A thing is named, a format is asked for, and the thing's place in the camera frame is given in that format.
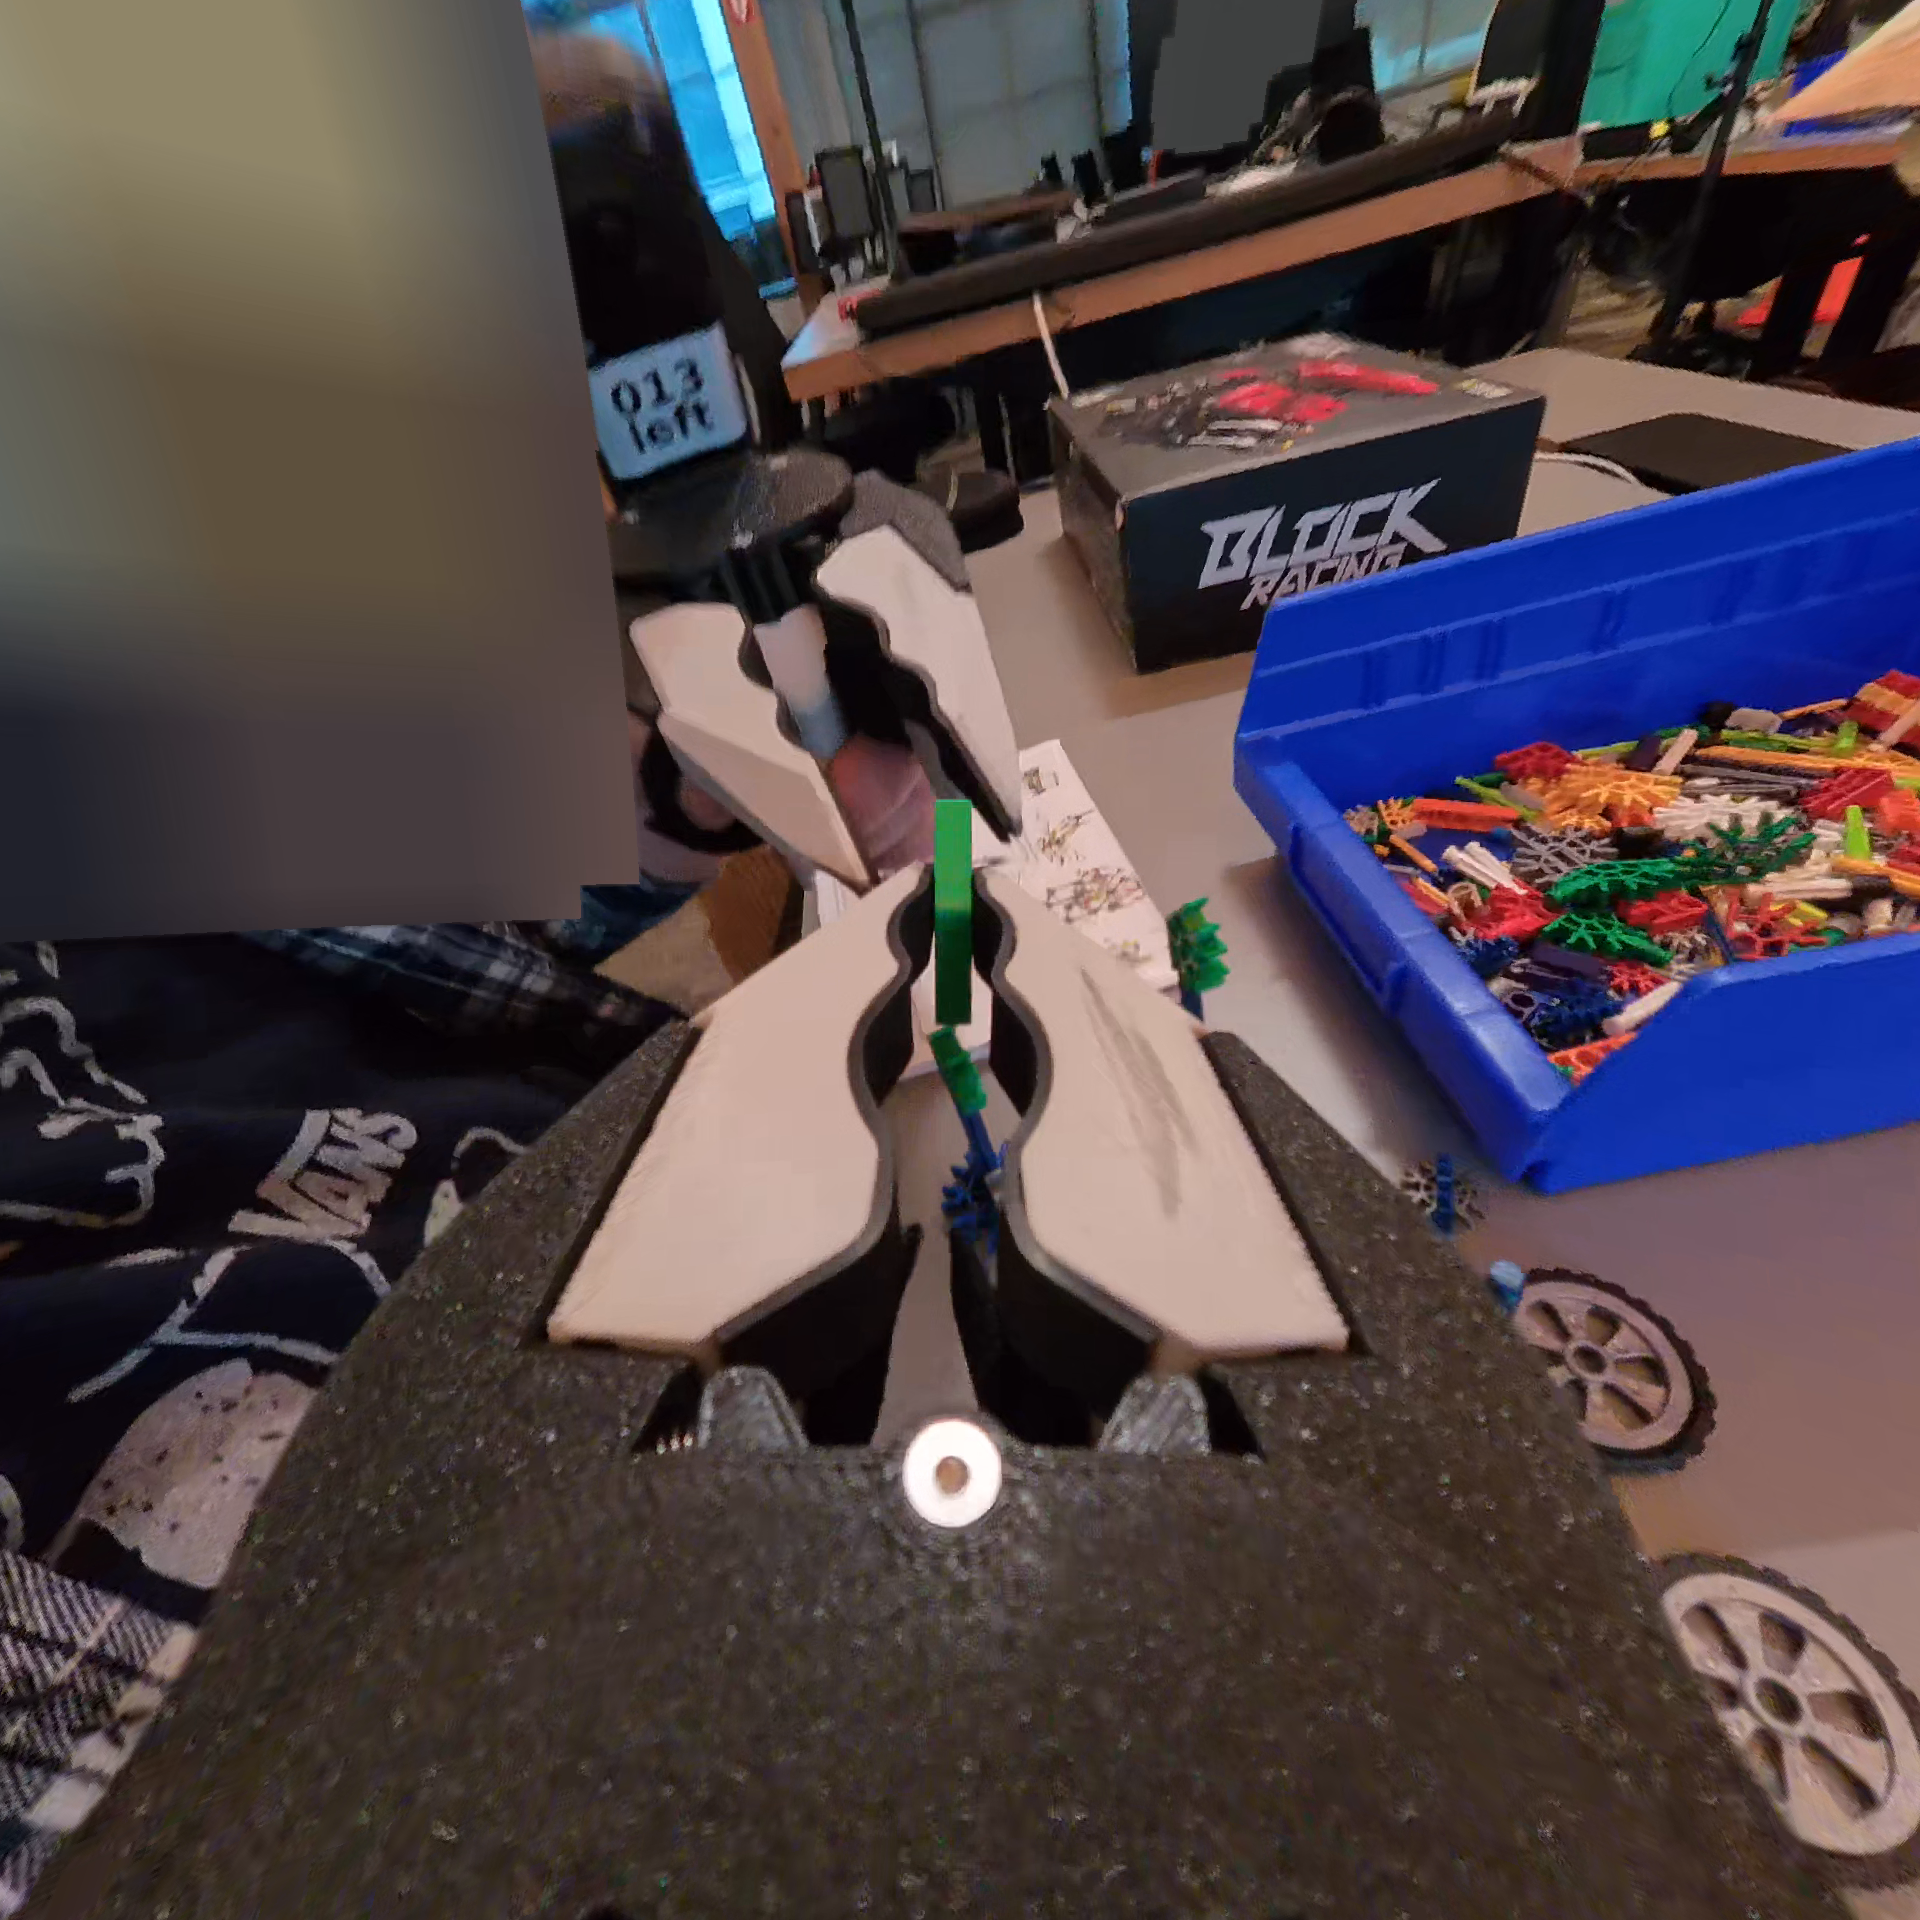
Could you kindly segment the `person's left hand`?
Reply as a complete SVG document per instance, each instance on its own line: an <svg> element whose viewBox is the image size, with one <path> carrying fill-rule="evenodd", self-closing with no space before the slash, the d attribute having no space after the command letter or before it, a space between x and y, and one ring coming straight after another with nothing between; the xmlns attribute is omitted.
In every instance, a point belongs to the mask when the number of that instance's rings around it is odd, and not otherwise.
<svg viewBox="0 0 1920 1920"><path fill-rule="evenodd" d="M874 878L933 862L933 793L913 745L846 732L830 759L830 793Z"/></svg>

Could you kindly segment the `black toy wheel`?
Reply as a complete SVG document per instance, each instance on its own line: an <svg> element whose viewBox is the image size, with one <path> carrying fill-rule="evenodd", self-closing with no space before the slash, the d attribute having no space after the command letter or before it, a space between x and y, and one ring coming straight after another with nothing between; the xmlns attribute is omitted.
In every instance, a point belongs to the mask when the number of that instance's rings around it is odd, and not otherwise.
<svg viewBox="0 0 1920 1920"><path fill-rule="evenodd" d="M1740 1554L1652 1560L1669 1639L1795 1856L1890 1888L1920 1864L1920 1703L1811 1585Z"/></svg>
<svg viewBox="0 0 1920 1920"><path fill-rule="evenodd" d="M1489 1288L1607 1476L1674 1476L1704 1453L1712 1371L1656 1304L1576 1265L1496 1258Z"/></svg>

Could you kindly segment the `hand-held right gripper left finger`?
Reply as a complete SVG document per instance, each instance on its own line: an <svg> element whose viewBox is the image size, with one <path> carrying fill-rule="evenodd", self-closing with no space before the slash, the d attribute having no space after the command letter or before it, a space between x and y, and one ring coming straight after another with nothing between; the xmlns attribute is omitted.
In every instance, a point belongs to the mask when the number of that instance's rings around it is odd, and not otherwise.
<svg viewBox="0 0 1920 1920"><path fill-rule="evenodd" d="M890 1332L924 874L895 874L718 997L615 1178L549 1339L631 1353L863 1353Z"/></svg>

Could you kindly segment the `pile of colourful toy pieces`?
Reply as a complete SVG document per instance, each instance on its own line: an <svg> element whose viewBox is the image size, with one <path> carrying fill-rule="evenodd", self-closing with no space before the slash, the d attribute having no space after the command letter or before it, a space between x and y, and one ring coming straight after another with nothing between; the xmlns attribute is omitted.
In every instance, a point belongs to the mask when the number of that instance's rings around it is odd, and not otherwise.
<svg viewBox="0 0 1920 1920"><path fill-rule="evenodd" d="M1344 827L1564 1086L1703 971L1920 929L1920 680L1800 707L1704 700L1611 745L1526 738Z"/></svg>

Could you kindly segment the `long wooden desk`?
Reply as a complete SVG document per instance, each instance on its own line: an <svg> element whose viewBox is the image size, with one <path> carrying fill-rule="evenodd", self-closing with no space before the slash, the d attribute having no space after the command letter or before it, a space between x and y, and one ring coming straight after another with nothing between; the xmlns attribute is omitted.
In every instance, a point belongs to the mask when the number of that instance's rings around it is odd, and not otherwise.
<svg viewBox="0 0 1920 1920"><path fill-rule="evenodd" d="M1350 256L1350 251L1401 246L1401 238L1465 223L1501 204L1526 204L1540 194L1572 188L1576 169L1581 169L1581 140L1540 140L1540 145L1501 153L1496 163L1467 173L1413 181L1401 194L1332 204L1290 223L1261 223L1211 251L1157 256L1121 279L1065 280L1030 302L995 302L995 309L913 328L890 341L866 341L835 302L821 302L794 341L777 376L794 400L835 400L855 390L879 390L890 376L943 376L993 352L1059 341L1074 328L1121 319L1143 309L1194 302L1211 288L1289 279L1322 256Z"/></svg>

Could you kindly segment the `blue bin with white label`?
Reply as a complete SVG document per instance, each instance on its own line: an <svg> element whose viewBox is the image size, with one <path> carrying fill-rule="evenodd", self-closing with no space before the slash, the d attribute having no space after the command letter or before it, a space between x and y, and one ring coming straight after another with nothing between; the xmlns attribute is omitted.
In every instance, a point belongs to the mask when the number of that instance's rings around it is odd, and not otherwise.
<svg viewBox="0 0 1920 1920"><path fill-rule="evenodd" d="M1278 602L1237 720L1237 796L1474 1148L1540 1190L1920 1115L1911 933L1726 965L1581 1086L1350 834L1496 752L1611 745L1704 700L1800 707L1911 671L1911 437L1599 516Z"/></svg>

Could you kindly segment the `black toy box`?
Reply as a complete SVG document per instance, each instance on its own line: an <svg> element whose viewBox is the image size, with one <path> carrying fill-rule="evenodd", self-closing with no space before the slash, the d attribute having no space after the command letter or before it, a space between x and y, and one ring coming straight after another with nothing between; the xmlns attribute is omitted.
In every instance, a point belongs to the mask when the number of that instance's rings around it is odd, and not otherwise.
<svg viewBox="0 0 1920 1920"><path fill-rule="evenodd" d="M1275 602L1518 531L1542 398L1290 335L1047 400L1059 531L1133 671L1258 651Z"/></svg>

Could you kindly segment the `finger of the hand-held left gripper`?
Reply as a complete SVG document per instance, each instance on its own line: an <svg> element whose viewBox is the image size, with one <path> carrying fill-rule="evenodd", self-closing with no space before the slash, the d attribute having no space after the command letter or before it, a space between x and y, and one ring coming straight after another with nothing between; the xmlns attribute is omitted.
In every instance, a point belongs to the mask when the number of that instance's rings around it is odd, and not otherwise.
<svg viewBox="0 0 1920 1920"><path fill-rule="evenodd" d="M821 759L809 759L777 717L777 690L749 671L749 640L754 620L735 602L665 602L631 616L631 658L662 694L662 738L686 781L768 846L866 891L874 863L846 811Z"/></svg>
<svg viewBox="0 0 1920 1920"><path fill-rule="evenodd" d="M915 745L980 811L995 842L1025 827L1025 745L967 582L924 556L895 526L843 542L814 593L866 616L879 636L879 686Z"/></svg>

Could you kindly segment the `person's dark printed shirt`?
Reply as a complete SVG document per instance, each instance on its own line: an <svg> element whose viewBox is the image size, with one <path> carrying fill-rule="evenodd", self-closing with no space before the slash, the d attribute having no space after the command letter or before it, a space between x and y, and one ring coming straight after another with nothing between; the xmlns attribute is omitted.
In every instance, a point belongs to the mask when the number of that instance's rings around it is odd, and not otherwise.
<svg viewBox="0 0 1920 1920"><path fill-rule="evenodd" d="M587 923L4 942L0 1864L110 1802L325 1371L669 1002Z"/></svg>

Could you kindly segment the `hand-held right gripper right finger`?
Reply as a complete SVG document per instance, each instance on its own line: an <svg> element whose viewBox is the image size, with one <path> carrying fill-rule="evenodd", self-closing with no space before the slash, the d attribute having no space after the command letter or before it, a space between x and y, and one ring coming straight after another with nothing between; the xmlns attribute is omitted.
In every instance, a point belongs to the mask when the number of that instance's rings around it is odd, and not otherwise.
<svg viewBox="0 0 1920 1920"><path fill-rule="evenodd" d="M1009 878L988 878L993 1072L1014 1103L995 1311L1030 1370L1350 1347L1206 1026Z"/></svg>

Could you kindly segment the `black flat pad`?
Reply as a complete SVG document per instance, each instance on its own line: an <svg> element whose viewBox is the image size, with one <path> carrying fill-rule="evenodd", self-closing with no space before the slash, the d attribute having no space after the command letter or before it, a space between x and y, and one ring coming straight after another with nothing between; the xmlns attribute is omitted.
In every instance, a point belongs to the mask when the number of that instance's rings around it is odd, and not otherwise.
<svg viewBox="0 0 1920 1920"><path fill-rule="evenodd" d="M1712 419L1712 417L1656 417L1590 437L1564 437L1556 453L1576 467L1628 469L1634 481L1663 498L1732 492L1774 469L1846 461L1846 447L1754 419Z"/></svg>

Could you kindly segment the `blue yellow toy rod frame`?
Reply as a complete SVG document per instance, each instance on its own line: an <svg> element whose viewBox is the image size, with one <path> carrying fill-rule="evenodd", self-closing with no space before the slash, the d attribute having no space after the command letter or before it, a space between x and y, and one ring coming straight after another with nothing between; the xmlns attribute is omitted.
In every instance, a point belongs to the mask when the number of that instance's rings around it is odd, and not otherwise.
<svg viewBox="0 0 1920 1920"><path fill-rule="evenodd" d="M995 1247L995 1178L1002 1178L1002 1148L993 1143L993 1132L980 1143L967 1135L967 1159L943 1186L947 1239Z"/></svg>

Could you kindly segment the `toy instruction sheet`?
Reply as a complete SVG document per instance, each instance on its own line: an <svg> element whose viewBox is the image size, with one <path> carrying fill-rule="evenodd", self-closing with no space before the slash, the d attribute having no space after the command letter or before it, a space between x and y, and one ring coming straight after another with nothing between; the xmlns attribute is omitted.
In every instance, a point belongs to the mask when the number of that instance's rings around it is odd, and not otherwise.
<svg viewBox="0 0 1920 1920"><path fill-rule="evenodd" d="M1009 842L971 818L971 863L1002 874L1065 929L1133 965L1151 993L1179 993L1168 915L1157 908L1119 827L1097 818L1059 738L1025 745L1025 821Z"/></svg>

